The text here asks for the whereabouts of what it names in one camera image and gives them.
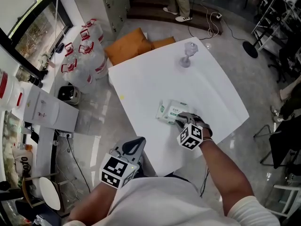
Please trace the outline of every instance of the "lamp base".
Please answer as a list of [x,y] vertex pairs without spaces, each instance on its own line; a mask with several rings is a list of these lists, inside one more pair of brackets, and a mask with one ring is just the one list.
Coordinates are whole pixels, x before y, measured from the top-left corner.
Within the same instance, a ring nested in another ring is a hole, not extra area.
[[258,52],[256,48],[250,42],[247,41],[243,42],[243,47],[245,52],[247,52],[249,56],[251,56],[252,58],[258,57]]

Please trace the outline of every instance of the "white tabletop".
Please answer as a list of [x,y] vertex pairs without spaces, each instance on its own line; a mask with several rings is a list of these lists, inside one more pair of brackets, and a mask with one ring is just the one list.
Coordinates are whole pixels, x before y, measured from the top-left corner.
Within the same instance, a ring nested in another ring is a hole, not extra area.
[[[199,52],[191,57],[191,66],[178,61],[184,44],[193,42]],[[221,142],[248,117],[248,112],[222,68],[197,39],[190,38],[167,45],[109,69],[109,76],[126,114],[138,136],[146,138],[145,153],[158,176],[165,176],[199,157],[181,148],[176,126],[156,119],[160,100],[173,99],[198,110],[210,124],[213,140]]]

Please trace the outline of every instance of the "orange pillow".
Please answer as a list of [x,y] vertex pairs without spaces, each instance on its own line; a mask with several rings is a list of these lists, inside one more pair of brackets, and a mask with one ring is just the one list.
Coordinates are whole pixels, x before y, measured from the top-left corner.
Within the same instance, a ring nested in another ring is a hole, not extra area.
[[155,42],[152,42],[151,44],[152,44],[153,49],[156,49],[156,48],[160,48],[160,47],[163,47],[165,45],[172,44],[172,43],[175,43],[174,37],[170,37],[170,38],[167,38],[167,39],[164,39],[164,40],[155,41]]
[[128,59],[151,51],[151,43],[145,38],[141,28],[137,28],[112,45],[106,47],[107,53],[113,65],[120,64]]

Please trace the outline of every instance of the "stairs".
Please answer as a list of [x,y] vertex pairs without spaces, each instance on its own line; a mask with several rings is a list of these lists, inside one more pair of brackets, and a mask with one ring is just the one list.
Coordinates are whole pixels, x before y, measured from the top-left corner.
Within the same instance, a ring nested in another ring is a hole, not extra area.
[[[207,10],[199,4],[194,4],[193,6],[193,19],[187,22],[177,22],[175,20],[175,15],[164,12],[163,7],[167,7],[169,0],[131,0],[131,8],[127,13],[127,17],[131,19],[147,19],[147,20],[157,20],[175,24],[182,24],[189,27],[194,27],[198,29],[208,30],[209,25],[206,18]],[[216,27],[210,22],[210,15],[213,12],[218,12],[215,9],[208,9],[208,21],[213,29],[214,33],[217,33]],[[213,14],[211,20],[219,29],[219,35],[222,34],[223,29],[219,19]]]

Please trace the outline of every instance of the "person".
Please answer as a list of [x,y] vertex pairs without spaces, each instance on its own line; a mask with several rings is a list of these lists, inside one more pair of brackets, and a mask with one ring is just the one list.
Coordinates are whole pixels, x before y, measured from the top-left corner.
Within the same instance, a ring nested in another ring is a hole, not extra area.
[[175,18],[178,22],[186,22],[192,19],[190,17],[189,0],[170,0],[168,7],[163,8],[163,10],[173,15],[178,15],[180,12],[180,16]]
[[[210,137],[205,128],[204,137]],[[101,182],[71,211],[66,226],[280,226],[256,200],[243,172],[212,140],[199,147],[225,216],[208,207],[186,180],[136,178],[119,190]]]
[[290,97],[286,100],[280,110],[277,110],[274,106],[271,106],[271,112],[273,113],[273,121],[281,123],[286,120],[290,120],[292,116],[297,117],[301,114],[301,83],[297,84],[293,88]]

